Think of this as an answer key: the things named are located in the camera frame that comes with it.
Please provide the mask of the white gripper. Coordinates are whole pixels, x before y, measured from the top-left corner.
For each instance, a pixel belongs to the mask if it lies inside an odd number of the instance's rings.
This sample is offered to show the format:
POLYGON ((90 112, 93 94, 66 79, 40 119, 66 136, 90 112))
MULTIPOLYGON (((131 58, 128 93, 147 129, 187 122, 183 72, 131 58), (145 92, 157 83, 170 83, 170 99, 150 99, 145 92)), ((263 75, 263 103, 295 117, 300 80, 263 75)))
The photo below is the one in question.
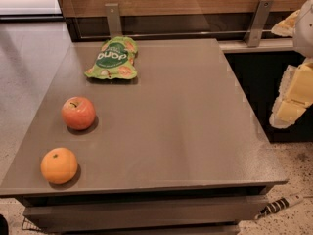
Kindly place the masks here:
MULTIPOLYGON (((306 58, 313 58, 313 0, 307 0, 300 11, 294 11, 276 23, 271 32, 292 37, 293 49, 306 58)), ((285 129, 313 104, 313 63, 305 61, 298 67, 288 65, 279 86, 279 96, 272 107, 269 122, 272 127, 285 129)))

